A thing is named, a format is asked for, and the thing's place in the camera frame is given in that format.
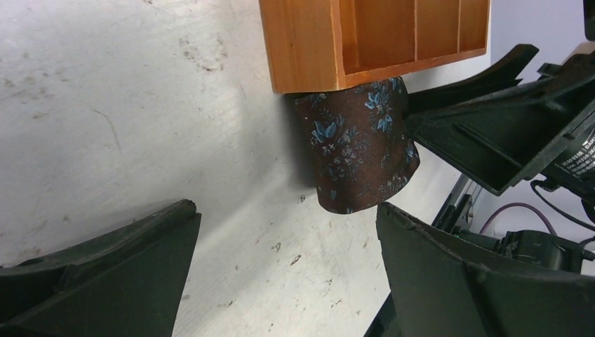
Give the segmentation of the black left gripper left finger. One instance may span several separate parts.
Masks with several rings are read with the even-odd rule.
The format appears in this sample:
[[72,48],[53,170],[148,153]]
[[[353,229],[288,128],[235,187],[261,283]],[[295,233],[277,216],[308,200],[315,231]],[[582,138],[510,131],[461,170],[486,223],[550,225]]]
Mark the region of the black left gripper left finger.
[[201,216],[183,199],[1,269],[2,336],[171,336]]

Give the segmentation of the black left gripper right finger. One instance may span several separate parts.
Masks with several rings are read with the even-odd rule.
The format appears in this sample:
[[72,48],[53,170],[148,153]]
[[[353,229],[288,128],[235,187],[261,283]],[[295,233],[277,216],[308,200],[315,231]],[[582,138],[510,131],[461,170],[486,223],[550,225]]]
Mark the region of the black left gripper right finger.
[[390,296],[379,336],[593,336],[594,254],[546,232],[445,232],[389,203],[377,235]]

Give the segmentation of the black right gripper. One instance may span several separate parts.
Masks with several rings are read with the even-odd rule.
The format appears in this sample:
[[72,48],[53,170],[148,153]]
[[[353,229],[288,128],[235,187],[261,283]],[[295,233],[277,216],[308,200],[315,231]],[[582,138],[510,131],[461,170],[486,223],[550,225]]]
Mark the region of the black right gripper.
[[581,199],[594,223],[594,55],[519,74],[539,48],[518,44],[484,71],[408,94],[408,134],[493,194],[536,175]]

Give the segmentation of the brown floral tie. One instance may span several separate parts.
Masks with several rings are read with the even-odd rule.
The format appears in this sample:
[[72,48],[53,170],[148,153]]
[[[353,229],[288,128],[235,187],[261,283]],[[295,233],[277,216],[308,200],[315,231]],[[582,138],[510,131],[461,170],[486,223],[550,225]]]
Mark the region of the brown floral tie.
[[420,165],[403,115],[401,77],[295,100],[314,161],[319,204],[336,214],[374,207],[402,190]]

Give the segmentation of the wooden compartment tray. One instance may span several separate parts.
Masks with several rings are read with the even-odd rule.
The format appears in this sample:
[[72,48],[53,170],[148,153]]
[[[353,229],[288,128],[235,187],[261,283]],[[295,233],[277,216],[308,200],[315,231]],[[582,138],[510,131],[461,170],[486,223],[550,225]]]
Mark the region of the wooden compartment tray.
[[489,0],[261,0],[259,5],[275,93],[340,91],[487,50]]

